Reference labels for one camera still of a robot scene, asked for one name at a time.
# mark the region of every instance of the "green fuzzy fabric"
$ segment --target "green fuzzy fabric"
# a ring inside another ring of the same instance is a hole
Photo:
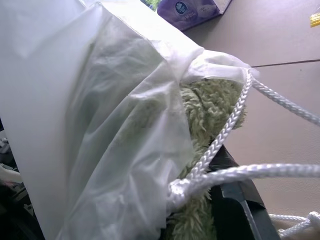
[[[225,125],[239,98],[242,86],[222,79],[204,79],[181,84],[180,92],[188,119],[195,151],[194,159],[180,174],[184,178]],[[242,113],[235,128],[244,121]],[[191,199],[182,209],[167,219],[164,240],[215,240],[209,191]]]

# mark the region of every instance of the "drawstring bag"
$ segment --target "drawstring bag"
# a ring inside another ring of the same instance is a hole
[[[0,100],[17,99],[13,110],[0,101],[1,118],[47,239],[156,240],[167,216],[211,186],[320,177],[319,166],[299,164],[206,173],[251,86],[318,126],[320,120],[258,82],[249,65],[204,50],[139,0],[83,1],[77,8],[66,2],[0,3],[7,33],[0,40]],[[65,14],[57,14],[63,6]],[[212,79],[242,90],[222,130],[179,179],[195,154],[180,86]],[[21,95],[22,87],[33,94]],[[18,137],[30,127],[36,143]]]

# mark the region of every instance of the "purple box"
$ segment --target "purple box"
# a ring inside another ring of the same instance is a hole
[[[231,0],[162,0],[157,13],[177,29],[184,31],[222,15]]]

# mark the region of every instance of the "white bag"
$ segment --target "white bag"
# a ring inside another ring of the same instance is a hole
[[[38,11],[0,1],[0,111],[45,237],[63,224],[58,239],[157,239],[168,183],[193,157],[179,83],[243,83],[249,66],[204,50],[138,0],[64,22],[39,16],[62,1],[32,2]]]

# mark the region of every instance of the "yellow object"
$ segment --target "yellow object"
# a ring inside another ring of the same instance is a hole
[[[315,27],[320,25],[320,12],[312,14],[310,16],[310,26]]]

